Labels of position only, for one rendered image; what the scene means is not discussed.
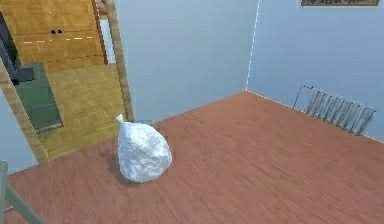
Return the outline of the white tied garbage bag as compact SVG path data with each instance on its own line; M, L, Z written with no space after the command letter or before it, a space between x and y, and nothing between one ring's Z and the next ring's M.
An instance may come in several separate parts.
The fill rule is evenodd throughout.
M116 120L120 124L118 163L121 175L135 183L159 178L172 163L165 137L150 125L126 122L122 114Z

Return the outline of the green low cabinet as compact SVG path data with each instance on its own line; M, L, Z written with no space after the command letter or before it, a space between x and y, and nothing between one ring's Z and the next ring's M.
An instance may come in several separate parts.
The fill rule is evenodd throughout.
M47 74L41 63L23 65L15 86L22 106L37 134L64 126Z

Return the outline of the wooden cupboard with black knobs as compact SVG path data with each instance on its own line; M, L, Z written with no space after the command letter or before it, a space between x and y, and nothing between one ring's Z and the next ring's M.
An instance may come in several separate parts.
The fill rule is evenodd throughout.
M21 64L46 72L105 65L95 0L0 0Z

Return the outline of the black television set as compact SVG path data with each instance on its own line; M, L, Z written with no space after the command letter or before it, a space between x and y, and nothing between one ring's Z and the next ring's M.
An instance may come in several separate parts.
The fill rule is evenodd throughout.
M5 19L0 12L0 58L14 85L20 82L33 81L34 71L31 67L22 68L18 59L18 52L10 35Z

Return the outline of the framed wall picture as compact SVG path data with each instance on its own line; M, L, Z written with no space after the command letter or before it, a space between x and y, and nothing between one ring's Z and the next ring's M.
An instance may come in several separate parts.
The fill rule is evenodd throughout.
M301 6L378 6L380 0L301 0Z

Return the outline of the grey-green chair frame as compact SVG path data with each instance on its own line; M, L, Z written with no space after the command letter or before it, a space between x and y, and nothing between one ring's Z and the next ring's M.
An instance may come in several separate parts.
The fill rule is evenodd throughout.
M17 211L29 224L45 224L35 211L8 183L8 163L0 160L0 224L4 215L10 211Z

